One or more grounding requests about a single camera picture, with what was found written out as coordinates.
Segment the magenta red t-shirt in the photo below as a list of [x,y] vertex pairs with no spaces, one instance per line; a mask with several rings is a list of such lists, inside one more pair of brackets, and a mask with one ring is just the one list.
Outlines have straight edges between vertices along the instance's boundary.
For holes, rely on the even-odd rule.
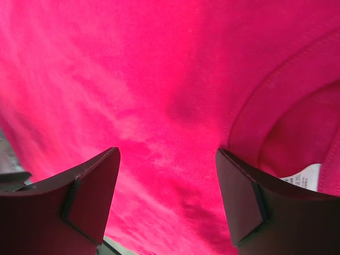
[[219,147],[339,194],[339,1],[1,1],[1,127],[36,181],[120,148],[126,248],[236,254]]

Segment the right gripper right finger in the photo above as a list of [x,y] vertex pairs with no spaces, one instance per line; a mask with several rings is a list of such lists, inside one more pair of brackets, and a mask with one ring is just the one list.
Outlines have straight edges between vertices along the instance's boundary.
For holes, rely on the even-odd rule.
[[339,197],[282,181],[224,149],[216,168],[238,254],[339,254]]

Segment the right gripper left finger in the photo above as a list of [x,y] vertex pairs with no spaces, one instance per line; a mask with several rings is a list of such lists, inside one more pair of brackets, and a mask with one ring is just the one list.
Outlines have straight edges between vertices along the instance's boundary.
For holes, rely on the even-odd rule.
[[1,174],[1,254],[96,254],[120,161],[115,147],[29,185],[29,172]]

